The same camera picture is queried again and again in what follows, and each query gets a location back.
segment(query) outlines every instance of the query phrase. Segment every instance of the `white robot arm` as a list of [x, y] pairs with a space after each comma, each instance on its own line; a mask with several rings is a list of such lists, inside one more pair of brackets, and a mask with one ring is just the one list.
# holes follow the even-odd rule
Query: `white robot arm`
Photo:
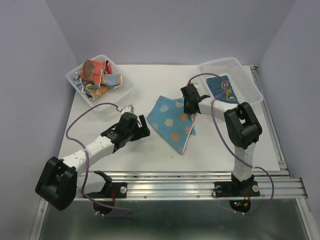
[[132, 105], [125, 107], [121, 111], [119, 122], [102, 132], [85, 150], [79, 150], [62, 159], [50, 158], [44, 166], [35, 192], [56, 209], [67, 208], [76, 196], [78, 177], [87, 169], [86, 153], [90, 158], [90, 167], [124, 147], [127, 142], [150, 135], [144, 116], [139, 116], [139, 122], [133, 110]]
[[[184, 98], [184, 112], [186, 114], [199, 113], [211, 116], [213, 98], [209, 95], [200, 96], [198, 86], [197, 83], [191, 83], [181, 88]], [[220, 189], [220, 192], [217, 192], [216, 195], [232, 197], [227, 195], [229, 193], [226, 192], [233, 192], [233, 195], [245, 196], [252, 185], [256, 184], [252, 166], [255, 145], [262, 133], [261, 125], [247, 102], [237, 105], [215, 100], [213, 111], [216, 118], [225, 121], [229, 138], [234, 144], [235, 155], [243, 161], [239, 161], [237, 158], [234, 161], [231, 180], [236, 187]]]

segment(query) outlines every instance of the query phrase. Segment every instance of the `blue patterned cloth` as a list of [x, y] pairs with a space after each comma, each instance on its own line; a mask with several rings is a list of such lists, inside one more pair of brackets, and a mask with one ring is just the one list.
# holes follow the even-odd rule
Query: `blue patterned cloth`
[[184, 99], [159, 96], [146, 117], [152, 128], [180, 155], [183, 155], [188, 139], [196, 135], [196, 115], [184, 113]]
[[221, 102], [228, 103], [228, 104], [239, 104], [238, 99], [235, 95], [235, 92], [234, 92], [232, 86], [231, 86], [231, 83], [229, 81], [228, 76], [222, 76], [222, 79], [225, 81], [226, 86], [224, 85], [224, 82], [219, 77], [215, 76], [215, 77], [209, 77], [206, 79], [206, 84], [208, 84], [208, 87], [209, 87], [210, 91], [212, 92], [213, 96], [218, 96], [227, 87], [225, 94], [221, 95], [220, 97], [218, 97], [216, 99]]

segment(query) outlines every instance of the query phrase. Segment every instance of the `black joint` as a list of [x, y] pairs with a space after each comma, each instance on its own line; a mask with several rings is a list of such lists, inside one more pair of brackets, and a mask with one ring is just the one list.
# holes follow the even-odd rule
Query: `black joint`
[[139, 140], [150, 136], [150, 130], [147, 126], [145, 117], [139, 116], [141, 126], [139, 126], [138, 117], [131, 112], [125, 112], [121, 115], [118, 123], [101, 133], [102, 137], [107, 137], [114, 144], [113, 152], [123, 148], [127, 142]]
[[42, 171], [35, 192], [59, 211], [67, 208], [76, 196], [78, 173], [63, 160], [50, 158]]
[[250, 104], [243, 102], [224, 113], [224, 119], [231, 142], [242, 149], [256, 143], [262, 134], [262, 127]]
[[200, 96], [195, 85], [188, 84], [180, 89], [184, 99], [183, 111], [185, 114], [200, 114], [199, 103], [206, 99], [210, 98], [209, 95]]

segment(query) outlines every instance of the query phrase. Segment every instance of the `metal bolt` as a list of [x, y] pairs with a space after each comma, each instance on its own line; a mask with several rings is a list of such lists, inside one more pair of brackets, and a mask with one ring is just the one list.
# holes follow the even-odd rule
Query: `metal bolt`
[[125, 194], [127, 192], [127, 188], [125, 186], [120, 187], [120, 193]]
[[258, 187], [258, 185], [253, 185], [252, 186], [252, 190], [254, 191], [254, 192], [259, 192], [259, 187]]
[[215, 187], [215, 191], [216, 191], [217, 193], [222, 193], [222, 187], [221, 187], [220, 185], [216, 186], [216, 187]]

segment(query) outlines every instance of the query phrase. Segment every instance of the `translucent plastic tray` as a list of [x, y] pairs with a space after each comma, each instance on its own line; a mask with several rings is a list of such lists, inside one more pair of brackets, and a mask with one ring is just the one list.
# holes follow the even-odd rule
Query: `translucent plastic tray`
[[[249, 76], [247, 76], [243, 70], [241, 63], [234, 57], [207, 61], [198, 65], [198, 70], [200, 73], [212, 73], [219, 76], [228, 76], [239, 103], [247, 102], [251, 105], [256, 105], [261, 103], [264, 99], [257, 86], [249, 79]], [[201, 79], [203, 80], [208, 93], [213, 97], [206, 81], [207, 78], [211, 77], [212, 76], [204, 75], [201, 76]]]
[[[79, 88], [77, 88], [77, 86], [74, 83], [74, 76], [75, 76], [75, 72], [79, 71], [82, 67], [82, 64], [75, 67], [73, 70], [71, 70], [67, 75], [66, 75], [66, 79], [70, 82], [70, 84], [75, 88], [75, 90], [77, 91], [77, 93], [79, 93], [81, 95], [81, 97], [83, 97], [83, 99], [90, 105], [90, 107], [93, 107], [97, 104], [101, 104], [101, 103], [117, 103], [118, 101], [128, 98], [132, 92], [132, 90], [134, 89], [134, 82], [132, 81], [132, 79], [130, 77], [128, 77], [122, 70], [120, 67], [118, 67], [113, 61], [111, 61], [107, 56], [105, 55], [98, 55], [96, 57], [91, 58], [92, 60], [96, 60], [96, 61], [100, 61], [100, 62], [105, 62], [107, 60], [109, 60], [110, 64], [111, 64], [111, 68], [112, 68], [112, 72], [114, 74], [121, 74], [122, 75], [122, 84], [121, 86], [117, 87], [116, 89], [109, 89], [104, 95], [98, 97], [95, 100], [91, 100], [87, 97], [87, 95], [84, 92], [81, 92], [79, 90]], [[104, 110], [106, 108], [110, 107], [110, 105], [102, 105], [99, 106], [97, 108], [95, 108], [95, 110], [97, 111], [101, 111]]]

